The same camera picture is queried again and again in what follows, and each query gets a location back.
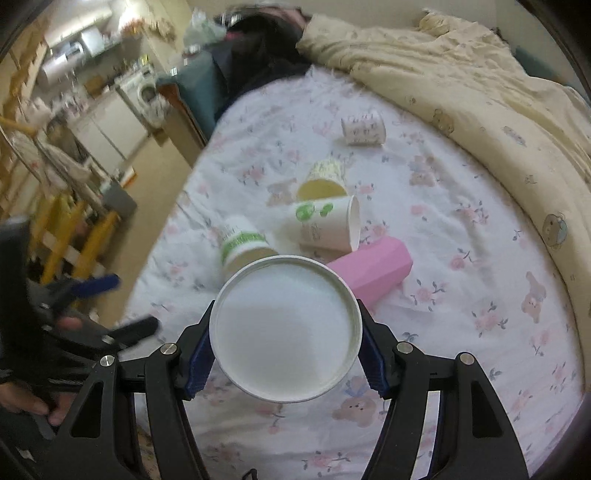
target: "floor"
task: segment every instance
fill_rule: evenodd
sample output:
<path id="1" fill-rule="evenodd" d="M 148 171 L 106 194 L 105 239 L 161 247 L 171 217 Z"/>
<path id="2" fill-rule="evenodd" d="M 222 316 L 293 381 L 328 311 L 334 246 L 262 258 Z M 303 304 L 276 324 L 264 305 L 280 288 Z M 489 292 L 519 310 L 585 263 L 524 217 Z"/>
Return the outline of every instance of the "floor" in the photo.
<path id="1" fill-rule="evenodd" d="M 132 162 L 136 179 L 126 191 L 137 202 L 133 217 L 115 232 L 102 263 L 121 278 L 117 290 L 95 304 L 99 322 L 113 326 L 123 315 L 127 299 L 174 206 L 191 167 L 170 140 L 146 140 Z"/>

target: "silver bolt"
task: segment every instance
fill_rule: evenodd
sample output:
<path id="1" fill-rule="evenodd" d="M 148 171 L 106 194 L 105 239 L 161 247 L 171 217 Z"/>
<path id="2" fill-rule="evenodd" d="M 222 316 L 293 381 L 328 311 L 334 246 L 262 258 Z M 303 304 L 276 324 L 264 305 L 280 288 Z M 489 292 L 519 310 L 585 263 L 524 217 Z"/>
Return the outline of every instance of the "silver bolt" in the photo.
<path id="1" fill-rule="evenodd" d="M 413 346 L 408 342 L 400 342 L 396 346 L 396 350 L 398 350 L 400 353 L 410 353 L 413 351 Z"/>
<path id="2" fill-rule="evenodd" d="M 100 359 L 100 364 L 103 367 L 110 367 L 115 362 L 115 357 L 113 355 L 105 355 L 103 358 Z"/>
<path id="3" fill-rule="evenodd" d="M 474 363 L 474 356 L 469 353 L 463 353 L 460 355 L 460 362 L 464 365 L 472 365 Z"/>
<path id="4" fill-rule="evenodd" d="M 172 355 L 177 351 L 177 346 L 174 343 L 165 343 L 160 347 L 160 352 L 164 355 Z"/>

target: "bed sheet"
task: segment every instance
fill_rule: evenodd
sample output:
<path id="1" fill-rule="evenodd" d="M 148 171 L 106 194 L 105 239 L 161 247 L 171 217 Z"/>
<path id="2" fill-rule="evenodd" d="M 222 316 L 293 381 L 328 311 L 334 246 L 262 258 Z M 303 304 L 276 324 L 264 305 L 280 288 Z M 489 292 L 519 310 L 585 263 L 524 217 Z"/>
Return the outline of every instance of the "bed sheet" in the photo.
<path id="1" fill-rule="evenodd" d="M 370 109 L 384 118 L 385 145 L 348 147 L 341 117 Z M 228 215 L 246 215 L 280 253 L 331 259 L 301 252 L 273 231 L 275 207 L 293 202 L 311 165 L 329 155 L 345 164 L 350 192 L 360 200 L 361 242 L 395 236 L 414 260 L 410 276 L 375 306 L 375 320 L 430 355 L 473 352 L 509 414 L 528 469 L 536 470 L 583 392 L 573 312 L 544 244 L 467 152 L 319 67 L 251 92 L 220 120 L 129 301 L 127 319 L 151 313 L 163 323 L 158 339 L 132 355 L 174 342 L 215 298 L 223 284 L 219 226 Z M 137 403 L 146 425 L 144 401 Z M 358 480 L 388 402 L 369 389 L 359 363 L 336 388 L 300 404 L 250 397 L 215 364 L 186 409 L 212 478 L 235 479 L 257 468 L 263 479 Z M 436 421 L 430 401 L 415 478 L 426 474 Z"/>

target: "beige blanket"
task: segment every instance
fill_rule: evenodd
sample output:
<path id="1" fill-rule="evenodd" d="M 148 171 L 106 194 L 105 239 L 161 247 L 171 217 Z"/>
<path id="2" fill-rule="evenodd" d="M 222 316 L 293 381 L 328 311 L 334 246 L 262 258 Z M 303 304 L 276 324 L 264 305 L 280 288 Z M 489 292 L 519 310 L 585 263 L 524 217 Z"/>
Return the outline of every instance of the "beige blanket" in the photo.
<path id="1" fill-rule="evenodd" d="M 418 31 L 315 15 L 297 47 L 430 122 L 504 185 L 563 276 L 591 386 L 591 110 L 580 95 L 529 77 L 487 28 L 440 14 Z"/>

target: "pink cup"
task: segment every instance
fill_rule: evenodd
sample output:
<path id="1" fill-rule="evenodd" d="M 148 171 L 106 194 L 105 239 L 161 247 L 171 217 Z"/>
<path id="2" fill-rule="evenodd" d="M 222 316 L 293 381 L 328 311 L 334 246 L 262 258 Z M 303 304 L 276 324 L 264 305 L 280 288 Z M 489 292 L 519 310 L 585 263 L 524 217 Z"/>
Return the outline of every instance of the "pink cup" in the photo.
<path id="1" fill-rule="evenodd" d="M 328 264 L 341 277 L 356 298 L 371 308 L 380 298 L 402 282 L 413 267 L 406 246 L 397 238 L 384 236 L 371 245 Z"/>

